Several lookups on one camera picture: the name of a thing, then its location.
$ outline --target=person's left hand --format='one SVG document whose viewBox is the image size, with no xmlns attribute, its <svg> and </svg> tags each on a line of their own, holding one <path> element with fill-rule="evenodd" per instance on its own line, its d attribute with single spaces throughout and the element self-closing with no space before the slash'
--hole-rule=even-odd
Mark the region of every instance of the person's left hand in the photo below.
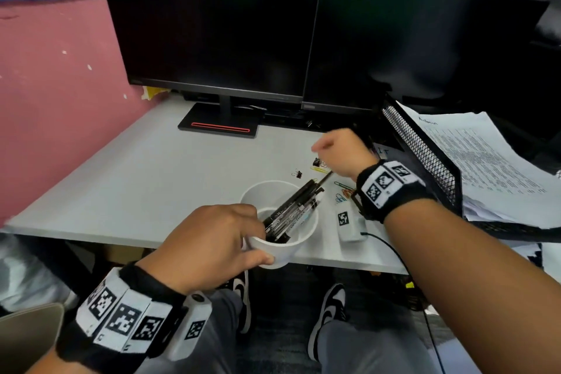
<svg viewBox="0 0 561 374">
<path fill-rule="evenodd" d="M 265 227 L 254 206 L 203 206 L 136 264 L 182 294 L 209 290 L 246 269 L 274 263 L 274 257 L 262 250 L 243 252 L 244 236 L 265 239 Z"/>
</svg>

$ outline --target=stack of paper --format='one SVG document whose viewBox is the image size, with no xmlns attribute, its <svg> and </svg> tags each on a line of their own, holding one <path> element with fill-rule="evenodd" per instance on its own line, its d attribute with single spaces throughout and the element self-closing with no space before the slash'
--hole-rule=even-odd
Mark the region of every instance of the stack of paper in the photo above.
<svg viewBox="0 0 561 374">
<path fill-rule="evenodd" d="M 518 156 L 487 113 L 424 115 L 402 108 L 462 172 L 468 220 L 561 226 L 561 181 Z"/>
</svg>

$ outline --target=person's left arm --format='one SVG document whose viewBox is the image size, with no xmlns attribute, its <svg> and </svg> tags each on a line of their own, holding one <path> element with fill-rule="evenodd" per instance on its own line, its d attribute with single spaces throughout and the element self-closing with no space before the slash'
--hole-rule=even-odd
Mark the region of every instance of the person's left arm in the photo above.
<svg viewBox="0 0 561 374">
<path fill-rule="evenodd" d="M 175 292 L 213 289 L 240 272 L 274 258 L 262 250 L 242 251 L 244 236 L 265 239 L 255 207 L 203 206 L 190 214 L 154 252 L 136 265 Z M 60 359 L 50 350 L 27 374 L 88 374 L 94 371 Z"/>
</svg>

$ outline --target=black monitor screen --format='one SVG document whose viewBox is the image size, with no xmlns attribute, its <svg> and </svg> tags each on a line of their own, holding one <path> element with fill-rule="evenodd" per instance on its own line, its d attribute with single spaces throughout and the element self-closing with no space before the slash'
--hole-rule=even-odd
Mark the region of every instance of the black monitor screen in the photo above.
<svg viewBox="0 0 561 374">
<path fill-rule="evenodd" d="M 529 42 L 546 7 L 533 0 L 319 0 L 303 107 L 369 109 L 376 88 L 387 84 L 397 99 L 432 99 L 484 82 L 499 54 Z"/>
<path fill-rule="evenodd" d="M 107 1 L 131 83 L 301 101 L 317 0 Z"/>
</svg>

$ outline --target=cup rim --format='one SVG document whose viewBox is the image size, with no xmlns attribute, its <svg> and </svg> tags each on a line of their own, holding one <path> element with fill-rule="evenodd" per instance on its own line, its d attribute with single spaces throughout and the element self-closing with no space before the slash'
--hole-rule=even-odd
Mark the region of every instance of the cup rim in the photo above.
<svg viewBox="0 0 561 374">
<path fill-rule="evenodd" d="M 285 184 L 287 184 L 287 185 L 294 186 L 296 189 L 299 189 L 299 187 L 298 187 L 297 185 L 294 185 L 293 183 L 290 183 L 290 182 L 286 182 L 285 180 L 262 180 L 261 182 L 257 182 L 256 184 L 253 184 L 252 186 L 250 186 L 249 188 L 247 188 L 247 189 L 245 190 L 245 192 L 242 194 L 242 198 L 240 198 L 240 201 L 243 200 L 243 197 L 245 196 L 245 194 L 247 194 L 247 192 L 248 192 L 250 189 L 252 189 L 252 188 L 254 188 L 254 187 L 258 186 L 258 185 L 262 185 L 262 184 L 264 184 L 264 183 L 270 183 L 270 182 L 285 183 Z M 257 236 L 248 236 L 247 238 L 248 238 L 248 239 L 255 239 L 255 240 L 257 240 L 258 242 L 261 242 L 261 243 L 270 245 L 271 247 L 282 247 L 282 248 L 287 248 L 287 247 L 292 247 L 293 245 L 296 245 L 296 244 L 301 244 L 301 243 L 303 243 L 305 240 L 307 240 L 307 239 L 315 232 L 315 230 L 317 229 L 318 223 L 319 223 L 319 214 L 318 214 L 318 210 L 319 210 L 319 207 L 318 207 L 316 210 L 314 210 L 313 213 L 312 213 L 312 219 L 314 220 L 314 227 L 311 228 L 311 229 L 310 229 L 310 232 L 308 232 L 305 236 L 303 236 L 302 238 L 298 239 L 298 241 L 294 241 L 293 243 L 286 243 L 286 244 L 271 243 L 270 241 L 265 241 L 265 240 L 263 240 L 263 239 L 261 239 L 261 238 L 259 238 L 259 237 L 257 237 Z"/>
</svg>

